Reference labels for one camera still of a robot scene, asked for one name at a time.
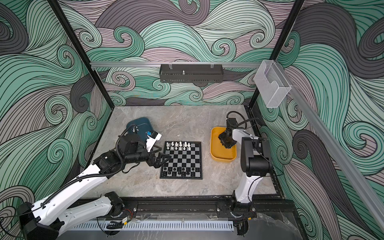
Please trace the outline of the black chess pieces group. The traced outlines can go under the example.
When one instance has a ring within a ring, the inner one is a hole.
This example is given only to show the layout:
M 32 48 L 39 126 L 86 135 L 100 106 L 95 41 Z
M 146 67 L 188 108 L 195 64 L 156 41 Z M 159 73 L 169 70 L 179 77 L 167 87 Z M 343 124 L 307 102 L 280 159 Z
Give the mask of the black chess pieces group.
M 164 178 L 200 178 L 201 176 L 200 168 L 162 167 Z

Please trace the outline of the aluminium wall rail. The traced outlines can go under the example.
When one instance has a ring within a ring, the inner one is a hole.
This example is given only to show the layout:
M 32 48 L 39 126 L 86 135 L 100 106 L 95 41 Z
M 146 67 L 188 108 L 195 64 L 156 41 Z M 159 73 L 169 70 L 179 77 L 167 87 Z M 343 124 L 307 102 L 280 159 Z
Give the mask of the aluminium wall rail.
M 259 63 L 247 63 L 247 62 L 123 62 L 123 61 L 95 61 L 90 62 L 92 68 L 159 68 L 161 65 L 222 65 L 223 68 L 242 68 L 253 69 L 258 68 L 261 65 Z

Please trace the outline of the clear plastic wall box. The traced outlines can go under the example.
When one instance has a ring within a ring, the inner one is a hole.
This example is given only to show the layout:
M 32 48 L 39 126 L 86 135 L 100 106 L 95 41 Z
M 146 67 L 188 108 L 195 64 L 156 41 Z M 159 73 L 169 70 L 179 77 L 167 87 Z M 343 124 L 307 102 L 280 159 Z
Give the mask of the clear plastic wall box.
M 278 108 L 292 89 L 285 69 L 274 60 L 261 62 L 254 82 L 267 108 Z

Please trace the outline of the black perforated wall shelf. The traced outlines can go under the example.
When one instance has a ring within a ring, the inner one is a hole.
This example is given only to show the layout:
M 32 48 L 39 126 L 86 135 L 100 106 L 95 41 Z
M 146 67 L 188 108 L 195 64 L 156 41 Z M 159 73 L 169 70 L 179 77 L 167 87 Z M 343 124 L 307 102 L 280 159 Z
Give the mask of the black perforated wall shelf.
M 161 65 L 159 75 L 163 83 L 220 83 L 224 69 L 222 65 Z

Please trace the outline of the yellow plastic tray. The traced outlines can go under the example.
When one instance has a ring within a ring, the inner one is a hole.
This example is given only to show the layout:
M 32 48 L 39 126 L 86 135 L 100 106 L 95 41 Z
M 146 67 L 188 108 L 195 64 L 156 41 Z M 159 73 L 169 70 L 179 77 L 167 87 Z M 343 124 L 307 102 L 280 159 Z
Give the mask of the yellow plastic tray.
M 214 127 L 211 130 L 210 139 L 210 154 L 214 161 L 221 163 L 230 163 L 237 157 L 237 147 L 233 146 L 230 149 L 225 148 L 220 139 L 219 135 L 225 131 L 225 127 Z

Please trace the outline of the white chess pieces group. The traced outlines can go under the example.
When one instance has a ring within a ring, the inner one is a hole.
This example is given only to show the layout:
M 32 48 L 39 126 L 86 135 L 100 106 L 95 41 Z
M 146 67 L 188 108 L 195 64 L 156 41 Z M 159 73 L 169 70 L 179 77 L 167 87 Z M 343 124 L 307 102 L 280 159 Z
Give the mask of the white chess pieces group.
M 168 151 L 190 151 L 192 149 L 192 142 L 166 142 L 166 150 Z

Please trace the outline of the teal plastic bin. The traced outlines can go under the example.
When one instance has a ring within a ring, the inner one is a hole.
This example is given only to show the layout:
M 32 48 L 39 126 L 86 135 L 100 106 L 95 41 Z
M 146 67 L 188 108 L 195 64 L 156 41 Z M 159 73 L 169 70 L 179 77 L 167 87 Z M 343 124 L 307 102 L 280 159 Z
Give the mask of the teal plastic bin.
M 144 138 L 146 137 L 147 132 L 151 132 L 153 130 L 152 124 L 147 117 L 141 117 L 128 122 L 127 129 L 133 130 L 133 125 L 137 127 L 137 133 Z

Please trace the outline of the black white chessboard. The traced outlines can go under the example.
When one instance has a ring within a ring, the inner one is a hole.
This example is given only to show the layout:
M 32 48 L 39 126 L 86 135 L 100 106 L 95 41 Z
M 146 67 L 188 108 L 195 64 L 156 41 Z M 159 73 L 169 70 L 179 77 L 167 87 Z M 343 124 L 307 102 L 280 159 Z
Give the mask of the black white chessboard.
M 203 165 L 202 165 L 202 143 L 192 142 L 192 149 L 190 151 L 167 151 L 164 144 L 164 154 L 172 156 L 172 158 L 161 166 L 160 178 L 161 179 L 186 179 L 186 180 L 201 180 L 203 178 Z M 200 168 L 200 178 L 164 178 L 162 177 L 162 167 L 185 167 L 185 168 Z

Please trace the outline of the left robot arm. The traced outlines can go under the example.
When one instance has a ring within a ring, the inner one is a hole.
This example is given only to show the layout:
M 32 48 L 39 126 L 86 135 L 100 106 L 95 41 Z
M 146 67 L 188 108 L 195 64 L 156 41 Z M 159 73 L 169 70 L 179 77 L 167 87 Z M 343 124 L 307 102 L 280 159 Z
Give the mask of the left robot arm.
M 157 169 L 169 161 L 171 157 L 163 154 L 161 147 L 153 149 L 162 135 L 156 131 L 147 132 L 146 135 L 146 140 L 142 141 L 137 133 L 124 130 L 113 150 L 100 155 L 73 180 L 40 201 L 19 206 L 17 216 L 24 239 L 55 240 L 73 227 L 92 219 L 107 215 L 120 216 L 124 204 L 115 192 L 74 208 L 72 204 L 122 172 L 127 164 L 145 162 Z

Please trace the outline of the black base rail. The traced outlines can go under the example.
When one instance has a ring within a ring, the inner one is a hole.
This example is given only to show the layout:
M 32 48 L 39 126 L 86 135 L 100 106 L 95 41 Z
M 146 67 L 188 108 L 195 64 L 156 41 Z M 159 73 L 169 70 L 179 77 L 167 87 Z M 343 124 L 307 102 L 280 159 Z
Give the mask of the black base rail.
M 268 195 L 251 203 L 237 203 L 233 196 L 121 198 L 134 215 L 144 213 L 203 213 L 219 218 L 253 218 L 258 213 L 283 213 L 296 210 L 289 200 Z

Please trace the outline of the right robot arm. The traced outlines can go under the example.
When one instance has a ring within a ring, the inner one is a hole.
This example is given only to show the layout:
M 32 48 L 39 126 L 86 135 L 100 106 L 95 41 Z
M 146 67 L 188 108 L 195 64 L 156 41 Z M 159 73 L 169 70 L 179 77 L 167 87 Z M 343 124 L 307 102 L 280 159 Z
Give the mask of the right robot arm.
M 244 120 L 238 123 L 235 118 L 228 118 L 226 129 L 218 136 L 226 149 L 231 149 L 236 144 L 241 146 L 240 160 L 244 174 L 234 192 L 235 206 L 250 205 L 256 186 L 272 169 L 272 164 L 263 156 L 261 138 L 240 128 L 246 122 Z

